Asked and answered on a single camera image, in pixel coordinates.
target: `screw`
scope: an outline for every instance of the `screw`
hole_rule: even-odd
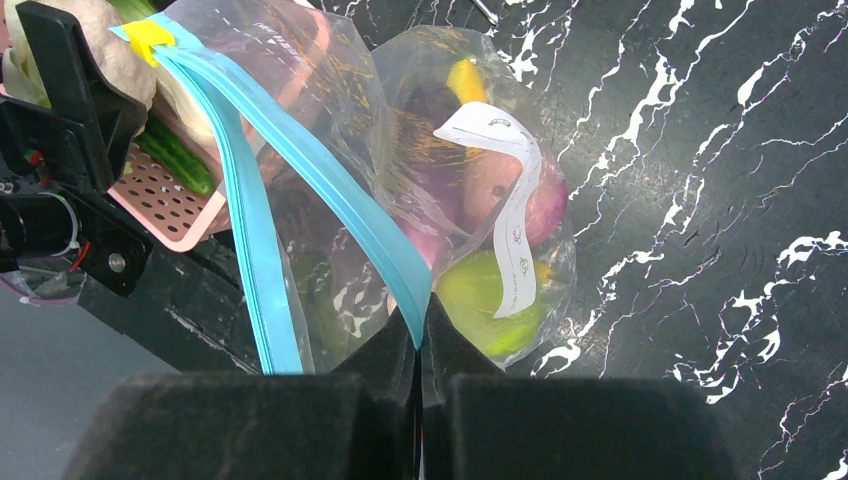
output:
[[[113,253],[109,255],[109,268],[115,273],[121,273],[127,268],[127,261],[124,260],[124,257],[120,253]]]

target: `white label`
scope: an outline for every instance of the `white label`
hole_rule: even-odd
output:
[[[495,318],[518,313],[536,301],[536,272],[524,232],[524,214],[530,194],[539,185],[539,144],[512,115],[481,102],[460,107],[433,135],[466,147],[512,155],[523,166],[515,188],[495,219],[494,230],[495,258],[504,291]]]

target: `green apple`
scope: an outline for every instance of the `green apple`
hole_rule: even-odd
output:
[[[534,261],[537,288],[548,283],[550,269]],[[504,318],[494,318],[503,299],[495,253],[478,250],[439,279],[436,293],[454,327],[486,356],[503,359],[527,347],[544,319],[541,302]]]

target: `red wire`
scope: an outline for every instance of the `red wire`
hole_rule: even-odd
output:
[[[31,165],[41,165],[44,161],[44,154],[41,152],[35,152],[29,156],[29,163]]]
[[[91,248],[91,242],[86,242],[85,246],[80,250],[80,256],[77,258],[77,261],[71,265],[71,268],[68,271],[73,272],[77,268],[79,268],[79,264],[85,260],[85,256],[88,255],[88,250]]]

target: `black marble surface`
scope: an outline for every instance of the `black marble surface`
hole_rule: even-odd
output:
[[[845,0],[316,0],[378,45],[488,31],[570,187],[578,287],[540,377],[702,389],[740,478],[848,478]],[[84,306],[181,369],[256,369],[226,235]],[[114,312],[126,312],[118,315]]]

